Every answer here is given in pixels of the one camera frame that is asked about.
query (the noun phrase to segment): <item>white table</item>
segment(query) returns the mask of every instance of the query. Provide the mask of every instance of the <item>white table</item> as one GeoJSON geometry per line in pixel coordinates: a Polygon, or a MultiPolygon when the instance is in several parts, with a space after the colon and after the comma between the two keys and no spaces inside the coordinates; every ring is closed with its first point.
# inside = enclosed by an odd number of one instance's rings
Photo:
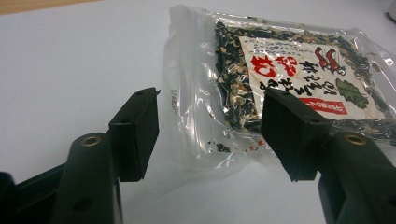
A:
{"type": "MultiPolygon", "coordinates": [[[[0,170],[17,183],[65,162],[105,132],[138,90],[161,88],[176,4],[336,28],[357,27],[396,54],[392,0],[100,1],[0,16],[0,170]]],[[[290,183],[275,160],[187,171],[170,104],[146,179],[121,184],[125,223],[324,223],[317,182],[290,183]]]]}

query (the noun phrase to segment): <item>snack package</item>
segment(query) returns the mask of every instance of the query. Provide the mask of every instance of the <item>snack package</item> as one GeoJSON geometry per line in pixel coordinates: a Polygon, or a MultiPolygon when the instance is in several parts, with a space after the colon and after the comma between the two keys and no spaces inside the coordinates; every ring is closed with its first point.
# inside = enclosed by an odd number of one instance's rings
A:
{"type": "Polygon", "coordinates": [[[395,76],[394,56],[357,29],[171,9],[163,86],[193,168],[272,153],[260,134],[268,88],[331,119],[332,132],[361,133],[392,151],[395,76]]]}

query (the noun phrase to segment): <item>food label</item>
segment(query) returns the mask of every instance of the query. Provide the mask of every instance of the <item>food label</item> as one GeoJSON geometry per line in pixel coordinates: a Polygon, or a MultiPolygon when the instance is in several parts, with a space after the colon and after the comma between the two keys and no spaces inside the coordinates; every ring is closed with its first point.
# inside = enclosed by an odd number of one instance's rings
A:
{"type": "Polygon", "coordinates": [[[239,36],[256,109],[268,88],[287,91],[329,119],[383,119],[336,46],[239,36]]]}

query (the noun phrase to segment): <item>transparent plastic bag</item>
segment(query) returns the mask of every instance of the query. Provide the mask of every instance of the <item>transparent plastic bag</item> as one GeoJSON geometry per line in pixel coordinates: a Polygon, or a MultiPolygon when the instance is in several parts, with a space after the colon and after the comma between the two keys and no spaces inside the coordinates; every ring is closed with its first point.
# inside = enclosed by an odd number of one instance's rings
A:
{"type": "Polygon", "coordinates": [[[163,87],[193,168],[272,153],[259,133],[270,87],[331,119],[333,132],[362,133],[389,150],[396,140],[395,76],[394,57],[357,29],[171,8],[163,87]]]}

